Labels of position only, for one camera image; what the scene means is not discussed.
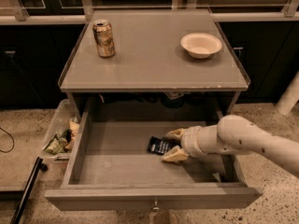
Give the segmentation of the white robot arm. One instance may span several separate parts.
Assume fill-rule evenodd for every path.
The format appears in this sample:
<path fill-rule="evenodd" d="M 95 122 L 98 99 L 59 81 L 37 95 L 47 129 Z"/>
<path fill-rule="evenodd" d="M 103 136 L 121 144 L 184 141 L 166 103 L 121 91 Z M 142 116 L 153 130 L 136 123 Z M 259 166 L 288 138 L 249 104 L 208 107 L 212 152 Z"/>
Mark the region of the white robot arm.
<path fill-rule="evenodd" d="M 162 156 L 162 161 L 185 161 L 207 154 L 235 155 L 248 151 L 262 155 L 290 174 L 299 176 L 299 143 L 264 131 L 237 115 L 226 115 L 216 125 L 192 126 L 165 135 L 179 141 Z"/>

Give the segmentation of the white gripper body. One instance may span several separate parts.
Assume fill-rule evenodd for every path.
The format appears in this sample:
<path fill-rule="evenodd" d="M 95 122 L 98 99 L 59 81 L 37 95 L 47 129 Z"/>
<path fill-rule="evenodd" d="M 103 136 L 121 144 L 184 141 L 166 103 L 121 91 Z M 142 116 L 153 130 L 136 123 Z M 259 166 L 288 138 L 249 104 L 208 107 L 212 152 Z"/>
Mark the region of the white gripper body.
<path fill-rule="evenodd" d="M 198 158 L 204 154 L 199 147 L 198 134 L 201 130 L 201 126 L 193 126 L 186 129 L 181 137 L 180 144 L 182 148 L 194 158 Z"/>

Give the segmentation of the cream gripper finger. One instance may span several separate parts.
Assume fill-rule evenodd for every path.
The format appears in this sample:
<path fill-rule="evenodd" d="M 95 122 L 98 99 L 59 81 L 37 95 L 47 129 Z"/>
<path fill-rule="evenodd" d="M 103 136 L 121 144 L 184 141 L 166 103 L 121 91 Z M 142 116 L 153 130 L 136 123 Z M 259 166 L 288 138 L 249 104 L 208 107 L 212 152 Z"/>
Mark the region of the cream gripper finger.
<path fill-rule="evenodd" d="M 165 162 L 186 161 L 188 157 L 189 154 L 185 152 L 182 147 L 175 146 L 163 154 L 162 161 Z"/>
<path fill-rule="evenodd" d="M 175 129 L 173 131 L 168 132 L 164 137 L 171 140 L 180 141 L 183 137 L 183 134 L 185 134 L 186 129 L 179 128 Z"/>

